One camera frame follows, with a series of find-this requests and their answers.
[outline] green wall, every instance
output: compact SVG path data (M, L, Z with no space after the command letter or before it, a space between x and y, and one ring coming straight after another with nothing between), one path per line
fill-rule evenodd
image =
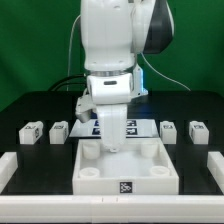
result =
M169 3L174 41L162 54L147 56L148 60L192 90L224 95L224 0ZM0 0L0 110L23 93L47 90L66 77L70 30L79 8L79 0ZM151 72L141 57L139 64L145 71L146 88L182 90ZM80 72L83 53L76 32L72 74Z

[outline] black tabletop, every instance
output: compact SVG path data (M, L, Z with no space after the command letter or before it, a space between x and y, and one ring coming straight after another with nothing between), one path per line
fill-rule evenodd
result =
M79 93L27 93L0 113L0 153L17 152L18 169L2 195L72 195L72 174L78 138L65 145L50 145L49 130L58 121L76 121ZM207 169L209 151L224 152L224 98L212 92L151 92L132 101L128 118L172 121L177 144L165 145L180 178L180 195L222 195ZM42 121L43 136L33 146L19 144L19 130L28 122ZM209 145L194 145L189 122L204 122Z

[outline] cable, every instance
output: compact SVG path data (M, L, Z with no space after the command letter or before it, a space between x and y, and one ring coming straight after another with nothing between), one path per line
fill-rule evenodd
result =
M70 83L62 83L61 85L57 86L54 91L58 91L63 86L70 86L70 85L86 85L86 83L83 82L70 82Z
M67 73L67 77L70 76L71 73L71 57L72 57L72 46L73 46L73 37L74 37L74 31L77 25L78 20L81 18L81 15L79 15L73 25L72 25L72 30L71 30L71 35L70 35L70 41L69 41L69 51L68 51L68 73Z
M83 78L83 77L84 77L84 75L72 75L72 76L63 78L63 79L59 80L58 82L56 82L55 84L53 84L53 85L48 89L48 91L52 91L54 88L56 88L58 85L60 85L60 84L63 83L63 82L69 81L69 80L71 80L71 79L77 79L77 78Z
M151 68L155 73L157 73L158 75L162 76L164 79L167 79L167 80L169 80L171 82L174 82L174 83L176 83L176 84L184 87L188 91L191 91L191 89L188 88L187 86L185 86L184 84L182 84L182 83L180 83L180 82L178 82L178 81L176 81L174 79L170 79L170 78L166 77L165 75L163 75L162 73L158 72L155 68L152 67L152 65L149 64L149 62L147 61L147 59L145 58L145 56L143 55L143 53L141 53L141 56L142 56L143 60L145 61L145 63L149 66L149 68Z

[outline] white box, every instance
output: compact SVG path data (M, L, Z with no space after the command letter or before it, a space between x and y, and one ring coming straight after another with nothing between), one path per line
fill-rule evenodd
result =
M179 177L159 138L127 139L118 153L101 140L79 140L75 195L177 195Z
M68 122L56 122L50 130L50 144L64 144L69 134Z
M43 123L29 122L19 131L20 144L34 145L36 141L43 135Z
M208 145L209 131L203 122L190 122L189 135L194 144Z
M177 130L173 122L160 122L160 138L163 144L176 144Z

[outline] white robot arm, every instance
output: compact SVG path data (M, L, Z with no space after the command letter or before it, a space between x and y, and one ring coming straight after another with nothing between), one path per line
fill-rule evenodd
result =
M126 139L127 104L146 94L137 53L160 53L174 33L166 0L81 0L88 95L79 98L82 121L97 113L102 144L111 152Z

